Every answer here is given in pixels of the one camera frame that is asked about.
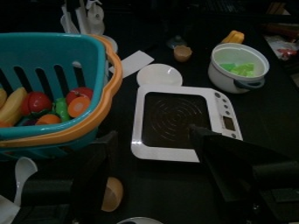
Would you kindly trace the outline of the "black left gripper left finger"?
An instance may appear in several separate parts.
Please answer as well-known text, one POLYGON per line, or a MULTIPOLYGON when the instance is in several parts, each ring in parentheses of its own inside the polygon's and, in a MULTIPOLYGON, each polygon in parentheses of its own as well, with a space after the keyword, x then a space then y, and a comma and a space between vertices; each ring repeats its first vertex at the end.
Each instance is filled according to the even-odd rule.
POLYGON ((118 133, 44 164, 23 189, 22 224, 96 224, 118 133))

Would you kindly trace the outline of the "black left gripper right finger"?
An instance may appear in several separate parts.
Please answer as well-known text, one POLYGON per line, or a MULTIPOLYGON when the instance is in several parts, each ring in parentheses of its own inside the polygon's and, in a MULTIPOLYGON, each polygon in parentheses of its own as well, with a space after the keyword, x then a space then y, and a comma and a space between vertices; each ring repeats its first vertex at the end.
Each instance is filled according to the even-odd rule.
POLYGON ((190 139, 227 223, 299 224, 299 162, 195 125, 190 139))

